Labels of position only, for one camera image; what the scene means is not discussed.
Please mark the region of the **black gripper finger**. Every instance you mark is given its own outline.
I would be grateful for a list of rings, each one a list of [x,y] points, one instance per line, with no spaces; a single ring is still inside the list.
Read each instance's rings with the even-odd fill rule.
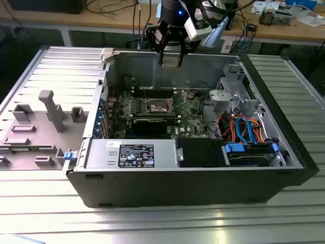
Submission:
[[[163,64],[164,49],[170,40],[170,26],[165,21],[148,25],[145,30],[150,49],[160,54],[159,65]]]
[[[200,41],[191,41],[184,27],[177,27],[175,40],[180,45],[180,55],[178,58],[178,66],[180,67],[184,56],[189,53],[194,53]]]

